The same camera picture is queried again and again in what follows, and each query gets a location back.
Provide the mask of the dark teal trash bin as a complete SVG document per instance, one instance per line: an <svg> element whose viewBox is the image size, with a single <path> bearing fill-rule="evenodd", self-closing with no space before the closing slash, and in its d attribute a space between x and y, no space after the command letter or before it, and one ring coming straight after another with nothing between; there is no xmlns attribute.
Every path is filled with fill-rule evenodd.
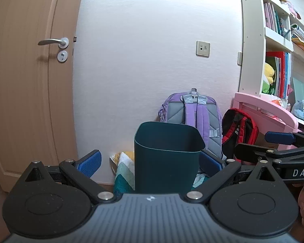
<svg viewBox="0 0 304 243"><path fill-rule="evenodd" d="M205 143L189 125L149 121L134 136L135 192L185 194L191 191Z"/></svg>

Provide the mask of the pink children desk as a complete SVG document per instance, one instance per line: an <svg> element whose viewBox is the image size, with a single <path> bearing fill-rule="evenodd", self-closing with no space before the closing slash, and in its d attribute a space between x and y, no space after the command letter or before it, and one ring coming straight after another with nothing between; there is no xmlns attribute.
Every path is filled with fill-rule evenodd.
<svg viewBox="0 0 304 243"><path fill-rule="evenodd" d="M296 133L298 131L297 118L283 107L266 99L246 94L236 93L233 107L249 114L259 129L255 144L278 150L294 149L293 145L274 144L265 141L267 132Z"/></svg>

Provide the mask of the teal white patterned rug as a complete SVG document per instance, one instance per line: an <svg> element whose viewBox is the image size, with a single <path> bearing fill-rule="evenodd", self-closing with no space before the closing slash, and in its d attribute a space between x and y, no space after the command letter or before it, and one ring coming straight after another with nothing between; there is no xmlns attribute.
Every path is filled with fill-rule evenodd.
<svg viewBox="0 0 304 243"><path fill-rule="evenodd" d="M159 151L136 155L123 151L110 159L115 173L113 193L117 196L185 194L206 180L196 154Z"/></svg>

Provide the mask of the red black backpack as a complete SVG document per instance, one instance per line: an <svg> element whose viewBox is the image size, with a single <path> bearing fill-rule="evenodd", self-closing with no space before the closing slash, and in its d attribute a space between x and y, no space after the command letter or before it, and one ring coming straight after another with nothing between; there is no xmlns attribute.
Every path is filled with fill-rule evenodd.
<svg viewBox="0 0 304 243"><path fill-rule="evenodd" d="M255 144L259 129L249 114L241 109L228 109L222 119L222 152L234 158L234 148L239 143Z"/></svg>

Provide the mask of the purple grey backpack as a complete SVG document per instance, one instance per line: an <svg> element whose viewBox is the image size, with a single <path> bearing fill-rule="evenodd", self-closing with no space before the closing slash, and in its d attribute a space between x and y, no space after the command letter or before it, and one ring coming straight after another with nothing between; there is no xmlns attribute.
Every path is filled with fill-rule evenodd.
<svg viewBox="0 0 304 243"><path fill-rule="evenodd" d="M174 93L162 104L158 116L161 122L189 125L196 128L207 150L220 159L222 152L222 116L214 98L198 93Z"/></svg>

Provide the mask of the yellow green plush toy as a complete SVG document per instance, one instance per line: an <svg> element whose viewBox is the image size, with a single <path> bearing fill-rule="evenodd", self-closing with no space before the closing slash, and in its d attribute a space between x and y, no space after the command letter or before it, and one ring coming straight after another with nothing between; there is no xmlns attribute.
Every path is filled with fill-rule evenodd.
<svg viewBox="0 0 304 243"><path fill-rule="evenodd" d="M262 92L265 94L269 93L270 86L274 82L274 76L275 76L275 71L273 67L265 63L264 64L264 71L262 73Z"/></svg>

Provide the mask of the white bookshelf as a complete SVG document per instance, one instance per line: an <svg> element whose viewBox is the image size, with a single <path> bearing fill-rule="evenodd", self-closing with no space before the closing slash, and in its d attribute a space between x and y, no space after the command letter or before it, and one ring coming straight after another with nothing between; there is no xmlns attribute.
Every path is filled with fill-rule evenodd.
<svg viewBox="0 0 304 243"><path fill-rule="evenodd" d="M304 83L304 50L292 42L290 24L304 24L294 18L279 0L242 0L243 59L239 91L259 97L268 51L292 55L291 76Z"/></svg>

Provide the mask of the red folders on shelf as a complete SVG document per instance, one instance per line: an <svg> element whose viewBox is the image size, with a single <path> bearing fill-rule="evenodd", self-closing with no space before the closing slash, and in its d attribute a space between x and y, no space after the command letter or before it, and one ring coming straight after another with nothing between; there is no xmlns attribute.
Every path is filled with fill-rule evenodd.
<svg viewBox="0 0 304 243"><path fill-rule="evenodd" d="M290 92L292 55L283 51L266 52L265 62L270 64L275 71L274 82L268 94L287 99Z"/></svg>

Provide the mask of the brown wooden door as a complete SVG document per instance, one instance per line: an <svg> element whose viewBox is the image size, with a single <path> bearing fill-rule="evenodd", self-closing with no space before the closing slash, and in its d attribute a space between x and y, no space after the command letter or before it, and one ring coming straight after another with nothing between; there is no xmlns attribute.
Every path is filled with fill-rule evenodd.
<svg viewBox="0 0 304 243"><path fill-rule="evenodd" d="M73 47L80 0L0 0L0 186L10 191L34 160L77 158ZM57 44L67 37L68 59Z"/></svg>

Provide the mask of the beige wall socket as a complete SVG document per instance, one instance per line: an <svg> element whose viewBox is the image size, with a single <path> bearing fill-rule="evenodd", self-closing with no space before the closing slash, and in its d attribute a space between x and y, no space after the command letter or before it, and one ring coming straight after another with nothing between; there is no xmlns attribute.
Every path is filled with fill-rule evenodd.
<svg viewBox="0 0 304 243"><path fill-rule="evenodd" d="M195 54L197 56L208 58L210 56L210 43L204 41L197 41Z"/></svg>

